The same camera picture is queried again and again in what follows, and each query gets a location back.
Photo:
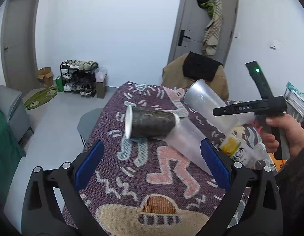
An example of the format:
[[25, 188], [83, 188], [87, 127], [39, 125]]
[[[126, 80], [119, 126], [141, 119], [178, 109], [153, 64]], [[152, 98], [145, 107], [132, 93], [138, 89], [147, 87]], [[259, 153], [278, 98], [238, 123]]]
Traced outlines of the frosted clear plastic cup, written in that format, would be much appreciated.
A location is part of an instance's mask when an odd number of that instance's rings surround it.
[[206, 136], [190, 121], [189, 118], [180, 120], [164, 138], [169, 146], [174, 147], [196, 166], [212, 176], [203, 156], [201, 142]]

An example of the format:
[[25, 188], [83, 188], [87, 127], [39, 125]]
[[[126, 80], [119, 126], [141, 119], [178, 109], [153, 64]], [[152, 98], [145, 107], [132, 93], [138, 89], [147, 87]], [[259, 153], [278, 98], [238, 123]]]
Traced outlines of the dark patterned paper cup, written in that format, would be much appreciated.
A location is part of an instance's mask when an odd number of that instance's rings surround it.
[[166, 111], [151, 111], [127, 106], [125, 113], [125, 137], [165, 137], [180, 121], [178, 115]]

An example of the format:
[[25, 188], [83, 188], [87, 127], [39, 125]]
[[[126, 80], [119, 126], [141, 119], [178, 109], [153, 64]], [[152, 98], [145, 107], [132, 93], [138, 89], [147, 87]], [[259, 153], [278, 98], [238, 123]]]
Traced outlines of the yellow label plastic bottle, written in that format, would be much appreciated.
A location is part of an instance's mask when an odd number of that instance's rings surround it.
[[261, 169], [266, 165], [258, 151], [253, 150], [236, 137], [227, 137], [219, 149], [229, 156], [232, 161], [241, 162], [247, 168]]

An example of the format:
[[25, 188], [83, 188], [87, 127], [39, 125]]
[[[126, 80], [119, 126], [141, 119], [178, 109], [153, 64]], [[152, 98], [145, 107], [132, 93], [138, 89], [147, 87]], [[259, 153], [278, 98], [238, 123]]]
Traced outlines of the green blanket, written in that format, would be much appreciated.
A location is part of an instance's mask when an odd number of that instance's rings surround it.
[[25, 151], [15, 140], [14, 135], [0, 110], [0, 208], [7, 200], [15, 171]]

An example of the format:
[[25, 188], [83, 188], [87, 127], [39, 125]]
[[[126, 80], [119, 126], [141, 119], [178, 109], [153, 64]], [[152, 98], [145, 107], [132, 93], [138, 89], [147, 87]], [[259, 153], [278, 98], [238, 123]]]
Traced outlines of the black garment on chair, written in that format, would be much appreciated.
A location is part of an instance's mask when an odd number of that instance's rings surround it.
[[190, 52], [184, 60], [182, 70], [186, 78], [195, 81], [203, 79], [211, 82], [220, 65], [222, 65], [221, 62], [213, 60], [208, 56]]

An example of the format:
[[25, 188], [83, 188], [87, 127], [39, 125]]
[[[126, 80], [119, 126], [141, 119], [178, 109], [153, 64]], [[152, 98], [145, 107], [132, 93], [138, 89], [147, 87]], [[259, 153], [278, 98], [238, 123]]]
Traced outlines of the tan chair with coat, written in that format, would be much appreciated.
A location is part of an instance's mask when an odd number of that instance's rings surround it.
[[[162, 72], [162, 85], [165, 87], [178, 87], [182, 89], [188, 89], [195, 80], [186, 78], [183, 75], [183, 63], [186, 59], [186, 53], [182, 56], [179, 56], [177, 59], [169, 63], [166, 67], [163, 68]], [[223, 69], [223, 65], [218, 67], [214, 79], [211, 82], [205, 81], [205, 83], [223, 100], [229, 99], [229, 89], [227, 77]]]

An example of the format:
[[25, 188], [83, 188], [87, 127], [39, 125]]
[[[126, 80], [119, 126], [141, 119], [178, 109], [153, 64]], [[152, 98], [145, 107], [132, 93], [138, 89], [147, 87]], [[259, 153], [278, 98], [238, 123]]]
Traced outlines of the grey stool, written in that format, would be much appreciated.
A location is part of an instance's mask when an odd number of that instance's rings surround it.
[[102, 111], [103, 111], [102, 108], [96, 108], [81, 116], [77, 126], [77, 131], [80, 135], [83, 146], [86, 145]]

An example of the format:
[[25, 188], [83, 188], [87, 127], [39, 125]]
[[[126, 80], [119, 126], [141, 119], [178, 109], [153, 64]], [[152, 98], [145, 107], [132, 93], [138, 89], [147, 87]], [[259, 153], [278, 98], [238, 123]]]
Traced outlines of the grey entrance door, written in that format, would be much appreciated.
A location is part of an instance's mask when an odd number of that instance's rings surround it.
[[[216, 54], [212, 59], [225, 65], [230, 50], [239, 0], [222, 0], [223, 25]], [[205, 9], [201, 9], [197, 0], [180, 0], [168, 63], [190, 51], [203, 54], [205, 28], [210, 22]]]

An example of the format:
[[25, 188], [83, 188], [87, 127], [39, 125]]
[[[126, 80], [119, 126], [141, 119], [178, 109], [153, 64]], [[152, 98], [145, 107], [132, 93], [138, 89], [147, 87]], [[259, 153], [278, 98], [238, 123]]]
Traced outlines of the purple patterned woven tablecloth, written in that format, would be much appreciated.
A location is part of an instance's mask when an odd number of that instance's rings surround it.
[[184, 89], [127, 82], [104, 107], [86, 146], [104, 156], [80, 197], [108, 235], [196, 235], [224, 196], [214, 178], [162, 140], [128, 140], [129, 105], [189, 118], [218, 146], [225, 136], [183, 103]]

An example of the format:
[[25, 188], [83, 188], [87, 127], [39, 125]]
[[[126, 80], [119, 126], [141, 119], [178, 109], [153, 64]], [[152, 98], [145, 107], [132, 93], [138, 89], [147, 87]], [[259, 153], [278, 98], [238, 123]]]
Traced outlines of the grey sofa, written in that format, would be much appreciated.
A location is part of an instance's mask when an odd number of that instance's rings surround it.
[[18, 143], [28, 131], [34, 134], [20, 91], [0, 85], [0, 110]]

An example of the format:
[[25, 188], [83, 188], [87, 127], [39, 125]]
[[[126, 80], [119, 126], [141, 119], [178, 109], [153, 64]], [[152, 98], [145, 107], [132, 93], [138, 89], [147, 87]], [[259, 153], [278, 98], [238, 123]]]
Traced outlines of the green oval floor mat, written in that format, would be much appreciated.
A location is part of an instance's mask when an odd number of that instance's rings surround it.
[[51, 99], [53, 99], [58, 93], [58, 87], [52, 86], [42, 91], [37, 92], [24, 103], [24, 107], [27, 110], [32, 110], [46, 104]]

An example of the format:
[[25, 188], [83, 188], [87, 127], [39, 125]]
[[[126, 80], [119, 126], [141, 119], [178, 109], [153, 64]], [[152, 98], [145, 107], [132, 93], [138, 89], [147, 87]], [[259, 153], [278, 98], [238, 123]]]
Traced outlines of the cardboard box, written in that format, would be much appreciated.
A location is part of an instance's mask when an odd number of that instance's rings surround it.
[[53, 73], [50, 67], [38, 70], [37, 80], [41, 87], [47, 89], [53, 85]]

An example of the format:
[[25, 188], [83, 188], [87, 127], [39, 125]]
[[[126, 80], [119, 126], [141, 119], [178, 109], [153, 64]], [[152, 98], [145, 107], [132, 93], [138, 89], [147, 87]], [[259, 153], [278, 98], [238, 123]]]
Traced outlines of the black shoe rack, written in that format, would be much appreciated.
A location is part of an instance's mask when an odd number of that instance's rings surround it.
[[82, 97], [94, 97], [96, 94], [95, 61], [64, 60], [60, 64], [60, 79], [64, 92], [76, 93]]

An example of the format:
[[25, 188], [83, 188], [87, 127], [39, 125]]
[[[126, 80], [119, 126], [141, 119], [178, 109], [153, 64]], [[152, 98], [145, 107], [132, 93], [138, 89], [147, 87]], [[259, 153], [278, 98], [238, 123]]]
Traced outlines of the white plastic bag bin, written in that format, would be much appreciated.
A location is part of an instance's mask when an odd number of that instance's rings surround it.
[[105, 98], [107, 87], [107, 68], [99, 66], [95, 71], [96, 95], [98, 99]]

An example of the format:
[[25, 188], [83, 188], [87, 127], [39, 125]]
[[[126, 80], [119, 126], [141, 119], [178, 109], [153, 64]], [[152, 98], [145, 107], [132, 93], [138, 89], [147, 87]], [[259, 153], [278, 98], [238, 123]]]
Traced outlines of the grey interior door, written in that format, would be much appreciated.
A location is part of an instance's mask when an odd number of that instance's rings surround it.
[[39, 87], [36, 18], [39, 0], [7, 0], [1, 24], [1, 60], [6, 86], [23, 95]]

